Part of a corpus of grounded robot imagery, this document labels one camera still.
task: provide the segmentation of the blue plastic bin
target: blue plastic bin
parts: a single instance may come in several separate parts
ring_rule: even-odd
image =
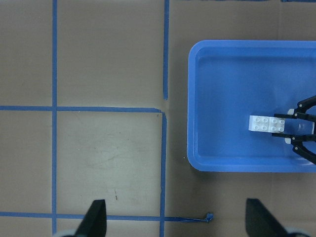
[[[191,165],[201,171],[316,172],[284,139],[248,131],[250,115],[286,114],[314,95],[315,41],[198,42],[189,55]]]

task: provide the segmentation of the blue tray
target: blue tray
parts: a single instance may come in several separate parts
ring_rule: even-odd
[[[197,43],[189,55],[191,165],[201,171],[316,172],[284,139],[248,131],[250,115],[286,114],[314,95],[316,41]],[[295,120],[291,132],[306,127]]]

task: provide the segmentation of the black object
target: black object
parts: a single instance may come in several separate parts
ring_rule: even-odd
[[[309,237],[303,233],[288,233],[256,198],[246,201],[246,232],[249,237]]]
[[[306,111],[313,106],[316,106],[316,96],[298,102],[297,108],[294,109],[294,113],[292,115],[275,114],[275,117],[282,119],[303,119],[316,123],[316,116],[306,113]],[[293,145],[293,151],[301,157],[309,160],[311,163],[316,164],[316,154],[309,151],[303,145],[303,142],[316,142],[316,129],[314,129],[314,134],[309,135],[272,133],[272,136],[290,138],[291,144]]]
[[[74,236],[65,237],[104,237],[107,232],[105,200],[94,200]]]

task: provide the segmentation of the scratch on surface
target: scratch on surface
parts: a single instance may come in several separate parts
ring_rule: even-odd
[[[115,199],[118,200],[117,190],[114,189],[114,192],[115,192]]]

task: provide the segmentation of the white lego brick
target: white lego brick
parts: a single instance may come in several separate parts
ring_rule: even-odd
[[[285,120],[283,118],[251,115],[249,131],[283,133]]]

